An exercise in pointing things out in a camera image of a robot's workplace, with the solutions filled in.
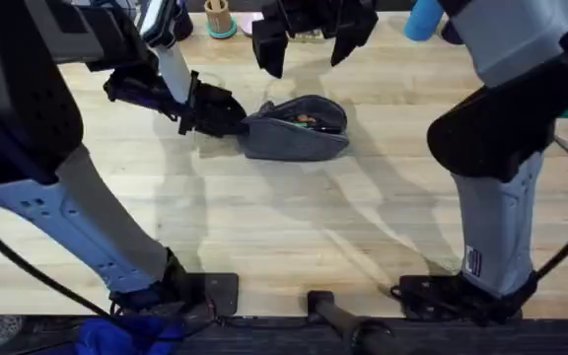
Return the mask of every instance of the wooden tabletop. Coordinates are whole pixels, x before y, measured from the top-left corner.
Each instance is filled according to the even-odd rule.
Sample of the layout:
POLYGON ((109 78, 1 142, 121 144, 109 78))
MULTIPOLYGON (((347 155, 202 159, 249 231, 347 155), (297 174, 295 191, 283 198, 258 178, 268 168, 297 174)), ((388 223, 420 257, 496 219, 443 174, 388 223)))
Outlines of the wooden tabletop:
MULTIPOLYGON (((304 94, 348 113, 351 145, 323 163, 252 161, 234 138, 178 136, 152 111, 110 103, 108 73, 62 72, 85 119, 85 144, 110 189, 190 271, 241 277, 240 315, 304 313, 309 290, 335 292, 359 315, 399 317, 383 290, 403 274, 456 272, 462 222, 449 173, 431 156, 429 124, 479 81, 463 47, 401 34, 404 14, 383 14, 370 42, 338 67, 332 42, 291 43, 284 79, 255 64, 250 40, 208 37, 202 15, 180 44, 191 69, 247 111, 304 94)), ((568 120, 558 122, 568 139, 568 120)), ((20 218, 0 210, 0 236, 52 277, 107 307, 100 278, 20 218)), ((568 156, 546 152, 533 219, 533 260, 542 265, 568 240, 568 156)), ((0 314, 86 314, 0 255, 0 314)), ((527 317, 568 318, 568 259, 539 286, 527 317)))

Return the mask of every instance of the gray pouch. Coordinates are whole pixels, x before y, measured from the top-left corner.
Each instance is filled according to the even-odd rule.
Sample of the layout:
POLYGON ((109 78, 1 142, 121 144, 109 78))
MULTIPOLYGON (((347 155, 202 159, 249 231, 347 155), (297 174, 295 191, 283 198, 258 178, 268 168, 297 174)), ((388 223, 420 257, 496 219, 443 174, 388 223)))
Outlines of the gray pouch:
POLYGON ((267 102, 243 120, 248 134, 238 140, 250 159, 322 161, 336 157, 347 145, 347 116, 343 108, 326 98, 307 95, 281 105, 267 102), (316 120, 314 128, 293 121, 300 114, 316 120), (325 133, 326 128, 333 133, 325 133))

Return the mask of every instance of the blue cloth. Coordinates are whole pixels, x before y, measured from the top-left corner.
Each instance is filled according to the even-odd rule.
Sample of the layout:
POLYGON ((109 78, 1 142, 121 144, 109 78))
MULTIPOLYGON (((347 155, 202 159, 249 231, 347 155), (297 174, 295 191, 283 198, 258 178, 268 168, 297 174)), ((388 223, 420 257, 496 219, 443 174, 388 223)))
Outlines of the blue cloth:
MULTIPOLYGON (((161 337, 179 337, 182 323, 158 317, 128 316, 118 319, 139 333, 161 337)), ((78 331, 77 355, 168 355, 175 342, 157 341, 122 330, 104 319, 88 319, 78 331)))
POLYGON ((444 10, 438 0, 418 0, 404 25, 404 35, 411 40, 427 40, 442 20, 444 10))

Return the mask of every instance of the blue cylinder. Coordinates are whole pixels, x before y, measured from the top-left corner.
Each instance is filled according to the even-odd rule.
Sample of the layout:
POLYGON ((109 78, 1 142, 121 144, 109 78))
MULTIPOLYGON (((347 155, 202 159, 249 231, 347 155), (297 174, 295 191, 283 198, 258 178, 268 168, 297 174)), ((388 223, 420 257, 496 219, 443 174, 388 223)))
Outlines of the blue cylinder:
POLYGON ((404 25, 404 35, 411 40, 427 40, 438 27, 444 9, 437 0, 418 0, 404 25))

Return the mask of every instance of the black metal bar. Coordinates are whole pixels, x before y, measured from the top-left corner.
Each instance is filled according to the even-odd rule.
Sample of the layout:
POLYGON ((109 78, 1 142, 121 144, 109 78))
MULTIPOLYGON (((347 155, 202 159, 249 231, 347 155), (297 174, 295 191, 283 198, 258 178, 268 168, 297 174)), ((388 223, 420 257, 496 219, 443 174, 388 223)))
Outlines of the black metal bar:
POLYGON ((311 291, 309 314, 327 321, 357 355, 436 355, 429 349, 416 347, 395 337, 381 321, 356 317, 334 305, 330 292, 311 291))

